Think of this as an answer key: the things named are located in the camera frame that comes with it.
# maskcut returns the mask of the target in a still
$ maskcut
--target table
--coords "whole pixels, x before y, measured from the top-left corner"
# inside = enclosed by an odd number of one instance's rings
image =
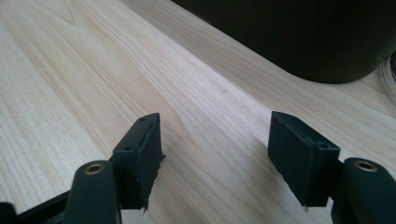
[[[331,223],[332,202],[306,212],[268,159],[273,110],[327,136],[341,161],[396,174],[380,70],[306,81],[169,0],[4,0],[0,40],[0,201],[18,213],[70,189],[154,112],[167,157],[148,211],[124,223]]]

